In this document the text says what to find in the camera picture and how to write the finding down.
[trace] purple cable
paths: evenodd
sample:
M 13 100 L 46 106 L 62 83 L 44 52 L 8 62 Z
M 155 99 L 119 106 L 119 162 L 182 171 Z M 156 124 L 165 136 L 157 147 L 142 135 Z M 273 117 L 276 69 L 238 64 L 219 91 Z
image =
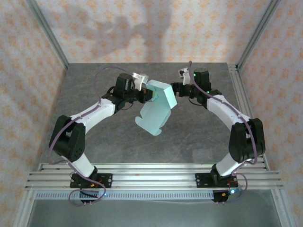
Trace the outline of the purple cable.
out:
M 245 189 L 243 190 L 243 193 L 242 195 L 245 194 L 246 190 L 247 190 L 247 187 L 248 187 L 248 181 L 247 181 L 247 178 L 244 174 L 241 174 L 241 173 L 236 173 L 237 170 L 239 170 L 240 168 L 242 168 L 246 163 L 249 163 L 249 164 L 252 164 L 252 165 L 255 165 L 257 164 L 257 161 L 258 161 L 258 154 L 257 154 L 257 147 L 256 147 L 256 143 L 255 143 L 255 138 L 252 134 L 252 131 L 251 131 L 251 128 L 250 126 L 248 125 L 248 123 L 245 121 L 245 119 L 240 116 L 240 113 L 232 106 L 230 105 L 229 103 L 226 103 L 224 102 L 223 100 L 217 98 L 217 97 L 214 97 L 212 95 L 210 95 L 209 93 L 205 92 L 202 88 L 199 87 L 199 85 L 195 82 L 195 79 L 194 79 L 194 76 L 193 76 L 193 73 L 191 72 L 191 65 L 192 65 L 192 61 L 189 61 L 188 62 L 188 72 L 189 72 L 189 76 L 191 78 L 191 80 L 193 81 L 195 87 L 201 91 L 204 95 L 206 95 L 207 97 L 209 98 L 213 98 L 214 100 L 217 100 L 218 102 L 226 105 L 227 107 L 229 107 L 245 124 L 249 134 L 250 134 L 250 139 L 251 139 L 251 143 L 252 143 L 252 149 L 253 149 L 253 152 L 254 152 L 254 161 L 251 162 L 251 161 L 244 161 L 240 166 L 238 166 L 237 168 L 235 168 L 233 171 L 232 171 L 232 176 L 237 176 L 237 175 L 241 175 L 244 177 L 244 180 L 245 180 Z M 236 199 L 234 200 L 231 200 L 231 201 L 226 201 L 226 202 L 220 202 L 222 204 L 225 204 L 225 203 L 230 203 L 230 202 L 233 202 L 235 201 Z
M 85 179 L 85 180 L 87 180 L 87 181 L 89 181 L 89 182 L 98 184 L 98 185 L 100 185 L 100 186 L 104 189 L 103 194 L 102 194 L 98 199 L 94 200 L 93 202 L 90 202 L 90 204 L 99 202 L 99 201 L 104 197 L 104 195 L 105 195 L 105 193 L 106 193 L 106 187 L 105 187 L 103 184 L 101 184 L 100 182 L 91 180 L 91 179 L 89 179 L 89 178 L 83 176 L 81 173 L 78 172 L 78 170 L 77 170 L 77 169 L 72 165 L 72 163 L 71 163 L 70 161 L 68 161 L 68 160 L 60 160 L 60 161 L 57 161 L 57 162 L 52 162 L 51 155 L 52 155 L 52 151 L 53 151 L 53 148 L 54 148 L 54 146 L 55 146 L 57 140 L 59 139 L 59 137 L 61 136 L 61 134 L 62 134 L 62 133 L 71 125 L 71 124 L 73 124 L 75 121 L 81 119 L 82 117 L 85 117 L 86 115 L 88 115 L 88 114 L 94 112 L 95 110 L 97 110 L 97 109 L 100 107 L 100 105 L 101 105 L 101 95 L 99 94 L 99 92 L 98 92 L 98 90 L 97 90 L 97 88 L 96 88 L 96 81 L 97 81 L 97 76 L 98 76 L 98 74 L 99 74 L 100 72 L 102 72 L 103 70 L 105 70 L 105 69 L 118 69 L 118 70 L 122 70 L 122 71 L 124 71 L 124 72 L 126 72 L 126 73 L 128 73 L 128 74 L 131 75 L 131 73 L 129 73 L 128 71 L 126 71 L 126 70 L 124 70 L 124 69 L 121 69 L 121 68 L 119 68 L 119 67 L 114 67 L 114 66 L 107 66 L 107 67 L 104 67 L 104 68 L 100 69 L 100 70 L 96 73 L 95 78 L 94 78 L 94 89 L 95 89 L 95 92 L 96 92 L 96 94 L 98 95 L 98 98 L 99 98 L 98 104 L 97 104 L 93 109 L 87 111 L 86 113 L 82 114 L 81 116 L 76 117 L 75 119 L 73 119 L 73 120 L 71 120 L 70 122 L 68 122 L 68 123 L 67 123 L 59 132 L 58 132 L 58 134 L 55 136 L 55 138 L 54 138 L 52 144 L 51 144 L 50 147 L 49 147 L 48 154 L 47 154 L 48 163 L 49 163 L 50 165 L 56 165 L 56 164 L 59 164 L 59 163 L 66 163 L 66 162 L 67 162 L 67 165 L 68 165 L 75 173 L 77 173 L 80 177 L 82 177 L 83 179 Z M 72 205 L 77 206 L 77 207 L 80 207 L 80 206 L 85 206 L 86 203 L 81 203 L 81 204 L 73 203 L 73 202 L 71 201 L 71 195 L 72 195 L 74 192 L 95 192 L 95 191 L 83 190 L 83 189 L 76 189 L 76 190 L 73 190 L 73 191 L 69 194 L 69 196 L 68 196 L 68 201 L 69 201 Z

